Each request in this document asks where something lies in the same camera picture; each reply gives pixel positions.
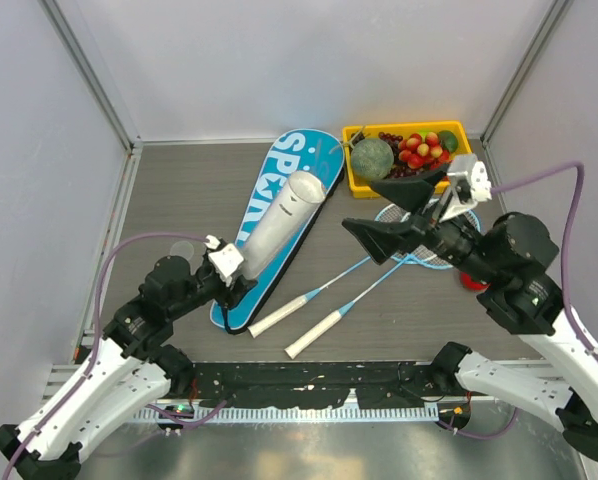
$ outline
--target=white backdrop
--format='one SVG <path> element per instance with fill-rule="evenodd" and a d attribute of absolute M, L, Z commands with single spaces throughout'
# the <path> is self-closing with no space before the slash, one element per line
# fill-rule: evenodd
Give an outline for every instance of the white backdrop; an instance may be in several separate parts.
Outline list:
<path fill-rule="evenodd" d="M 39 3 L 0 0 L 0 425 L 71 357 L 123 160 Z"/>
<path fill-rule="evenodd" d="M 565 161 L 586 164 L 570 283 L 575 308 L 598 339 L 598 0 L 573 2 L 491 148 L 504 183 Z M 565 173 L 508 194 L 506 204 L 537 215 L 561 244 L 573 188 L 574 173 Z"/>
<path fill-rule="evenodd" d="M 448 119 L 481 133 L 550 3 L 77 0 L 144 140 Z"/>

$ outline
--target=green fruit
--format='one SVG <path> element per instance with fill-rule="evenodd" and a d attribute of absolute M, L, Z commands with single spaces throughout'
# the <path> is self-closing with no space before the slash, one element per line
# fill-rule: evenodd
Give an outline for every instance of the green fruit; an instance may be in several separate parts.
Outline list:
<path fill-rule="evenodd" d="M 449 130 L 442 130 L 437 134 L 439 136 L 439 143 L 443 148 L 450 153 L 455 153 L 459 148 L 459 141 L 454 133 Z"/>
<path fill-rule="evenodd" d="M 390 145 L 378 138 L 361 140 L 350 155 L 352 171 L 368 181 L 385 178 L 390 173 L 393 161 Z"/>

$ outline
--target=cantaloupe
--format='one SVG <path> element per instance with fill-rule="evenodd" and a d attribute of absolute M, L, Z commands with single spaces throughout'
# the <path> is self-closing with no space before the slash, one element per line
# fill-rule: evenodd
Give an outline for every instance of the cantaloupe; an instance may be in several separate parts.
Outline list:
<path fill-rule="evenodd" d="M 385 178 L 390 173 L 393 161 L 390 145 L 378 138 L 361 140 L 350 155 L 352 171 L 368 181 Z"/>

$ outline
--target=yellow basket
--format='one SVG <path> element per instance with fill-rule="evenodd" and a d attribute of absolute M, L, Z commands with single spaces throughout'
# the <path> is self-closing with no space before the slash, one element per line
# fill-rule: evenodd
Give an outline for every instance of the yellow basket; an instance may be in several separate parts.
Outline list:
<path fill-rule="evenodd" d="M 352 136 L 357 133 L 362 126 L 344 127 L 343 141 L 349 142 Z M 423 123 L 395 123 L 392 125 L 367 125 L 363 129 L 363 134 L 366 138 L 378 138 L 379 132 L 391 133 L 393 135 L 401 135 L 403 138 L 408 138 L 413 133 L 418 133 L 425 138 L 428 132 L 440 132 L 442 130 L 450 130 L 455 134 L 458 141 L 458 148 L 455 153 L 450 156 L 452 160 L 455 155 L 462 153 L 472 153 L 470 144 L 466 137 L 466 132 L 463 129 L 461 122 L 423 122 Z M 352 171 L 350 166 L 350 147 L 344 148 L 346 152 L 346 170 L 348 171 L 348 185 L 352 191 L 352 196 L 355 198 L 377 198 L 379 195 L 373 192 L 363 178 L 358 177 Z M 441 181 L 435 188 L 435 193 L 442 193 L 449 185 L 447 181 Z"/>

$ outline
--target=racket handle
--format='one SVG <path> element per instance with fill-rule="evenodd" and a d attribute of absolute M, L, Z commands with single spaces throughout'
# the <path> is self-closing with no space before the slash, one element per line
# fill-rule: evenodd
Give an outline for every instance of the racket handle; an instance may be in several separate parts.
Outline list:
<path fill-rule="evenodd" d="M 320 321 L 317 325 L 308 330 L 299 340 L 286 348 L 286 353 L 293 360 L 306 347 L 318 339 L 321 335 L 326 333 L 330 328 L 334 327 L 343 315 L 336 310 Z"/>
<path fill-rule="evenodd" d="M 306 303 L 308 303 L 308 296 L 307 295 L 300 295 L 294 300 L 290 300 L 286 303 L 283 307 L 278 308 L 274 312 L 272 312 L 267 317 L 261 319 L 261 321 L 255 323 L 248 327 L 248 330 L 252 334 L 252 338 L 257 338 L 263 332 L 268 330 L 270 327 L 275 325 L 276 323 L 280 322 L 288 315 L 293 312 L 296 312 L 301 307 L 303 307 Z"/>

